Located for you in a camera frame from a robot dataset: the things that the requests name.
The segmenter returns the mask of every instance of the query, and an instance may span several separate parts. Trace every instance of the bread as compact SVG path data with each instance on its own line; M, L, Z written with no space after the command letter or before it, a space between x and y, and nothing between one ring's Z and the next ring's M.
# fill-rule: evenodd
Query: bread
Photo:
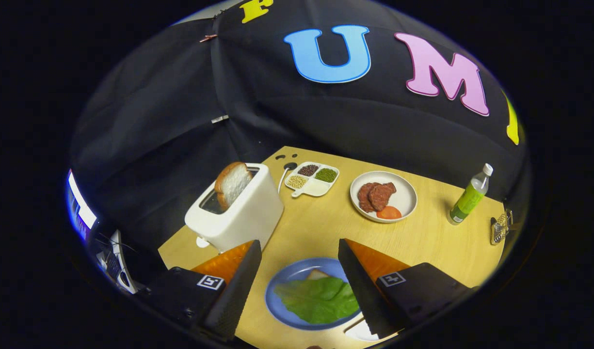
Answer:
M227 210L234 203L252 177L247 165L240 161L231 163L219 173L215 181L215 192L223 210Z
M325 272L322 272L318 269L314 269L312 270L312 272L310 272L310 275L307 276L307 280L318 280L318 279L323 279L323 278L329 278L330 276L325 274Z

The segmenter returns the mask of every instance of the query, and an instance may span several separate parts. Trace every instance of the letter u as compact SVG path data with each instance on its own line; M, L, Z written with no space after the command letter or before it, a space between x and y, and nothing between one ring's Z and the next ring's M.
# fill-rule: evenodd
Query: letter u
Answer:
M348 50L348 62L342 65L327 65L321 59L316 38L322 35L318 29L305 29L286 35L284 42L290 44L297 71L304 78L315 82L340 83L363 77L370 70L370 52L364 35L370 30L363 26L336 26L332 28L342 35Z

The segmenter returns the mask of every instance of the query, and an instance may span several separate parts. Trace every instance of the water bottle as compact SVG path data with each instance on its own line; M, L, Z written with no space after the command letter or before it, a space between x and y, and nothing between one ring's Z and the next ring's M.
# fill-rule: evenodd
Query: water bottle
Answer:
M471 178L463 195L456 201L452 210L448 212L448 221L450 223L458 225L469 216L470 212L489 190L489 177L492 174L493 168L486 163L482 172Z

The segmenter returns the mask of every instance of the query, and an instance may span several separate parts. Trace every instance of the black cloth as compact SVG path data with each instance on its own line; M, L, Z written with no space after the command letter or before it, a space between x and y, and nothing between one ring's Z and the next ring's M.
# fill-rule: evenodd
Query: black cloth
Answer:
M496 78L441 33L362 0L281 1L255 20L242 19L235 6L215 19L168 27L118 64L88 102L71 167L91 207L123 234L156 249L184 225L186 210L222 168L262 162L284 145L461 187L490 163L487 196L502 201L514 186L526 151L523 128L515 145ZM370 71L342 84L301 77L283 38L320 29L323 61L344 64L345 42L331 32L341 24L370 29ZM459 53L477 64L489 117L461 104L465 87L453 101L437 79L437 97L408 91L412 58L397 32L428 40L448 62ZM217 37L199 42L210 34Z

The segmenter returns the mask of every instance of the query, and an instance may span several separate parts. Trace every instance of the blue plate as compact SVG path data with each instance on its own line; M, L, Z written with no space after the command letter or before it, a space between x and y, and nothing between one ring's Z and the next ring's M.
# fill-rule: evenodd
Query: blue plate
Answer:
M264 299L266 301L266 307L269 309L270 313L275 316L277 320L290 327L307 331L332 329L333 327L339 326L342 323L345 323L357 316L360 311L359 309L357 309L353 315L341 318L336 322L312 324L306 322L305 320L301 320L301 318L299 318L299 316L297 316L294 312L288 311L288 309L286 309L279 296L273 292L275 285L287 283L288 281L292 280L305 280L313 269L318 269L322 272L325 272L325 274L328 274L329 276L335 276L336 278L344 280L346 283L348 282L346 275L344 274L344 270L342 270L342 266L338 260L333 258L310 258L297 261L275 274L275 276L273 276L269 282L269 285L266 288Z

